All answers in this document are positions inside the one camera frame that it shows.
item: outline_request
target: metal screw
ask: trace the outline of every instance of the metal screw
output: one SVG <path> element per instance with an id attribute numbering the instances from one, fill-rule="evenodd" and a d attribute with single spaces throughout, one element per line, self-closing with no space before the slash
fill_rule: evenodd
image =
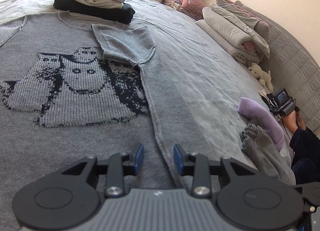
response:
<path id="1" fill-rule="evenodd" d="M 210 193 L 210 190 L 205 186 L 196 187 L 193 191 L 197 195 L 208 195 Z"/>
<path id="2" fill-rule="evenodd" d="M 123 190 L 117 186 L 112 186 L 107 189 L 107 193 L 109 195 L 117 196 L 120 195 L 123 192 Z"/>

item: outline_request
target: camera screen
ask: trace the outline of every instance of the camera screen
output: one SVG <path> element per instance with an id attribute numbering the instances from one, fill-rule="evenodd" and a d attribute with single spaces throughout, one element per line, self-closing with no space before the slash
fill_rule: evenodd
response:
<path id="1" fill-rule="evenodd" d="M 277 95 L 277 98 L 279 101 L 278 105 L 281 107 L 287 102 L 289 97 L 287 96 L 287 93 L 283 90 Z"/>

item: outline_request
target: dark pants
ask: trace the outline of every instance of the dark pants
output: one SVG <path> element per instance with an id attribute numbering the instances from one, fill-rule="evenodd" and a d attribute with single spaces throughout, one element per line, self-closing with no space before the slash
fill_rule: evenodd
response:
<path id="1" fill-rule="evenodd" d="M 290 147 L 295 152 L 291 169 L 296 184 L 319 181 L 320 141 L 316 135 L 309 128 L 298 128 L 292 136 Z"/>

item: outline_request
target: camera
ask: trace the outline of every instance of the camera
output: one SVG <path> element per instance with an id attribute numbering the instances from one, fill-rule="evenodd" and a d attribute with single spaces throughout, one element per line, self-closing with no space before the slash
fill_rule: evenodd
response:
<path id="1" fill-rule="evenodd" d="M 285 88 L 280 89 L 275 94 L 267 94 L 269 98 L 268 107 L 273 115 L 287 116 L 292 111 L 300 112 L 299 107 L 295 103 L 295 99 L 289 96 Z"/>

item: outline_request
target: person's hand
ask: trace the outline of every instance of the person's hand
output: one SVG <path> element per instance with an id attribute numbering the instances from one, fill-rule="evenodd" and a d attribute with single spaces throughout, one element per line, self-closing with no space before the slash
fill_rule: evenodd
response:
<path id="1" fill-rule="evenodd" d="M 289 115 L 282 117 L 284 126 L 292 133 L 298 129 L 296 123 L 296 112 L 292 111 Z"/>
<path id="2" fill-rule="evenodd" d="M 302 120 L 301 114 L 296 112 L 296 115 L 298 116 L 298 124 L 299 124 L 299 126 L 300 126 L 303 130 L 305 130 L 305 129 L 306 129 L 306 125 L 304 124 L 304 122 L 303 122 L 303 120 Z"/>

